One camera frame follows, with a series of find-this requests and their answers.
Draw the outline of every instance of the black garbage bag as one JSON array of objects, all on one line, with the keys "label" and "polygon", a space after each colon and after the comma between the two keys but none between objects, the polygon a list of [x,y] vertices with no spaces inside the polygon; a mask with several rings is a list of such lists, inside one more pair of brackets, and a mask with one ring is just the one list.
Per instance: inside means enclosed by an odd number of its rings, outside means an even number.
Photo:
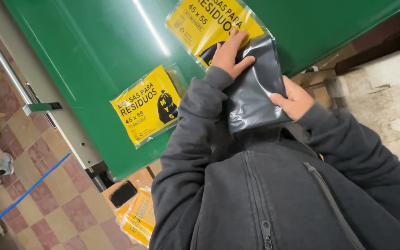
[{"label": "black garbage bag", "polygon": [[160,121],[164,124],[174,120],[178,116],[177,105],[172,102],[172,96],[169,93],[165,93],[164,89],[158,98],[157,110]]},{"label": "black garbage bag", "polygon": [[287,98],[275,39],[271,36],[251,39],[237,54],[236,61],[254,56],[256,62],[225,89],[226,111],[231,134],[292,121],[281,107],[269,99],[272,93]]}]

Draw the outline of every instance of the black phone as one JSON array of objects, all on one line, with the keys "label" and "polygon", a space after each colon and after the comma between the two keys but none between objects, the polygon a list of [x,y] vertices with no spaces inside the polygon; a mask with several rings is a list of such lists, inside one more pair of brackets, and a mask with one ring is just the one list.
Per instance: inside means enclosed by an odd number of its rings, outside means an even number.
[{"label": "black phone", "polygon": [[116,208],[121,207],[124,203],[130,200],[137,193],[137,189],[132,185],[130,181],[125,182],[121,187],[115,190],[109,200]]}]

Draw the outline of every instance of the left hand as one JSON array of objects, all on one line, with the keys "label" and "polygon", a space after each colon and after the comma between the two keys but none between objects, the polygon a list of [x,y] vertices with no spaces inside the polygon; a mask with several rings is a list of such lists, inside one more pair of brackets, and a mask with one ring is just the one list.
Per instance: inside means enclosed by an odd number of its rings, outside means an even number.
[{"label": "left hand", "polygon": [[247,36],[248,32],[246,30],[242,29],[239,32],[236,28],[233,28],[223,45],[217,43],[216,53],[212,58],[211,66],[222,68],[235,80],[242,71],[256,61],[255,57],[247,56],[240,63],[236,64],[237,51]]}]

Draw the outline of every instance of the plastic packaging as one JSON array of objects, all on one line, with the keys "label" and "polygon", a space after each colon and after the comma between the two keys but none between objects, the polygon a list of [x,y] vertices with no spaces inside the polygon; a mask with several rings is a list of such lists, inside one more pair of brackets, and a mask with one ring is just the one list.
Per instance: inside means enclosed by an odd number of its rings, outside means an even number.
[{"label": "plastic packaging", "polygon": [[213,59],[217,43],[223,44],[232,28],[244,28],[249,38],[269,35],[263,23],[240,0],[180,0],[166,18],[166,26],[204,70]]},{"label": "plastic packaging", "polygon": [[177,124],[186,88],[177,65],[160,65],[111,101],[136,149]]},{"label": "plastic packaging", "polygon": [[154,207],[149,187],[139,185],[134,195],[115,210],[116,222],[120,229],[139,243],[149,247],[155,226]]},{"label": "plastic packaging", "polygon": [[231,134],[249,128],[290,122],[291,118],[269,99],[272,93],[287,98],[275,38],[251,39],[237,54],[236,61],[255,56],[256,62],[243,71],[224,93]]}]

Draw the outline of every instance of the blue rope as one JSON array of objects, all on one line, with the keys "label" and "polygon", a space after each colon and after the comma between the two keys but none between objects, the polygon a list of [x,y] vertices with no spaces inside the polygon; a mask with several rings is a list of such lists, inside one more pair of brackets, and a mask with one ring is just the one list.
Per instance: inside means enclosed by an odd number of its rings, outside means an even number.
[{"label": "blue rope", "polygon": [[44,174],[32,187],[29,188],[29,190],[27,190],[21,197],[19,197],[16,202],[14,202],[13,204],[11,204],[8,208],[6,208],[4,210],[4,212],[2,212],[0,214],[0,219],[3,218],[3,216],[8,213],[8,211],[10,211],[12,208],[14,208],[16,205],[18,205],[19,202],[21,202],[25,196],[27,196],[30,191],[32,189],[34,189],[36,187],[36,185],[38,185],[44,178],[46,178],[53,170],[55,170],[61,163],[63,163],[63,161],[71,154],[72,152],[69,152],[66,154],[66,156],[63,157],[63,159],[61,159],[61,161],[59,161],[55,166],[53,166],[53,168],[51,168],[49,171],[47,171],[46,174]]}]

